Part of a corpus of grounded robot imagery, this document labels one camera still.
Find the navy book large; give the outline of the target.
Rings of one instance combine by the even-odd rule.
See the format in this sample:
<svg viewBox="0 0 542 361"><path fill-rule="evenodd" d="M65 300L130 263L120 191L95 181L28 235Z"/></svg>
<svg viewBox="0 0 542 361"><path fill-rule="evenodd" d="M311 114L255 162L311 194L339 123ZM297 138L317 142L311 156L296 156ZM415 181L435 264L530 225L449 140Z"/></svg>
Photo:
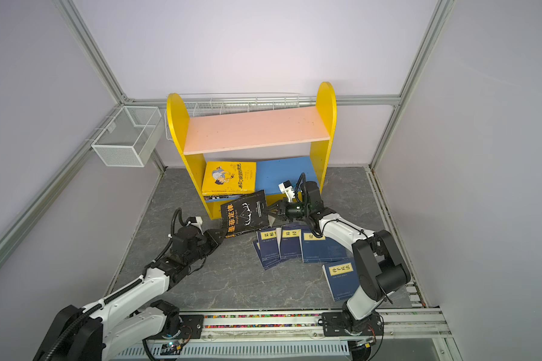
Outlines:
<svg viewBox="0 0 542 361"><path fill-rule="evenodd" d="M343 245L325 236L317 238L308 228L302 228L300 244L304 263L331 263L348 257Z"/></svg>

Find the purple old man book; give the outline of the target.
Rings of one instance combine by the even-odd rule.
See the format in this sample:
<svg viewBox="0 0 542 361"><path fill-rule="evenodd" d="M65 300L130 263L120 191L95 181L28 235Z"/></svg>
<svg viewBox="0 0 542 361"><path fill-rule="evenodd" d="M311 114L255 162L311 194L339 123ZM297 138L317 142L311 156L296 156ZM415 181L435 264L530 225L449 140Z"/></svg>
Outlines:
<svg viewBox="0 0 542 361"><path fill-rule="evenodd" d="M222 201L232 201L238 199L240 195L213 195L213 196L204 196L205 202L222 202Z"/></svg>

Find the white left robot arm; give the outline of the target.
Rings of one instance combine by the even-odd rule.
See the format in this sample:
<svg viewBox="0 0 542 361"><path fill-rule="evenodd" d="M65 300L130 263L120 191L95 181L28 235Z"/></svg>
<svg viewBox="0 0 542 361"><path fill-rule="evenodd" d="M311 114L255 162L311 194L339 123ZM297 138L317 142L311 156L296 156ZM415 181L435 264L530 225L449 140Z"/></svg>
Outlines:
<svg viewBox="0 0 542 361"><path fill-rule="evenodd" d="M179 308L158 297L173 289L206 260L227 234L203 231L198 224L172 230L167 246L134 281L102 299L77 308L70 305L53 320L37 360L109 360L138 341L154 336L191 335Z"/></svg>

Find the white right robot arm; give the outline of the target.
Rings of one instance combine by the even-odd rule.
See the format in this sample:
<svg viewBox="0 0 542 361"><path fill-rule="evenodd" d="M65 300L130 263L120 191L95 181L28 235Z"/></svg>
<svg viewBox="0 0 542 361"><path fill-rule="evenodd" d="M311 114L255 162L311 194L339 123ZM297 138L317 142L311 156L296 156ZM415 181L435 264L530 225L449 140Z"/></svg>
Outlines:
<svg viewBox="0 0 542 361"><path fill-rule="evenodd" d="M343 314L356 323L367 320L384 299L411 281L411 273L393 235L387 230L366 230L325 206L319 186L305 174L293 186L280 183L284 196L265 209L276 219L304 222L314 237L333 239L351 252L358 266L359 286L345 302Z"/></svg>

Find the black book yellow title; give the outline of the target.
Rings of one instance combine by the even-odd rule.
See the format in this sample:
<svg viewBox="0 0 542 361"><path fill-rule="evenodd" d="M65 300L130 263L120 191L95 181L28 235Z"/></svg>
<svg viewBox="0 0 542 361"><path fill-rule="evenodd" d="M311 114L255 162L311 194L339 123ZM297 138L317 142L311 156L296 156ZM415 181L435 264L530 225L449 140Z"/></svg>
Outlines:
<svg viewBox="0 0 542 361"><path fill-rule="evenodd" d="M264 212L267 207L263 190L243 195L221 206L222 226L227 238L266 229L269 218Z"/></svg>

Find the yellow cartoon book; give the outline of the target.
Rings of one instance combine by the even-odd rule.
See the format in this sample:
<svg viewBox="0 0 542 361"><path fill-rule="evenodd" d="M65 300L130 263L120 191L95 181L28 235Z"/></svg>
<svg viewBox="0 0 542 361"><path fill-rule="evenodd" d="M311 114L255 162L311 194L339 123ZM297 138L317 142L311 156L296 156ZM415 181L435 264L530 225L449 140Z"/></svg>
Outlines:
<svg viewBox="0 0 542 361"><path fill-rule="evenodd" d="M252 193L256 188L256 173L256 162L207 162L202 194L227 196Z"/></svg>

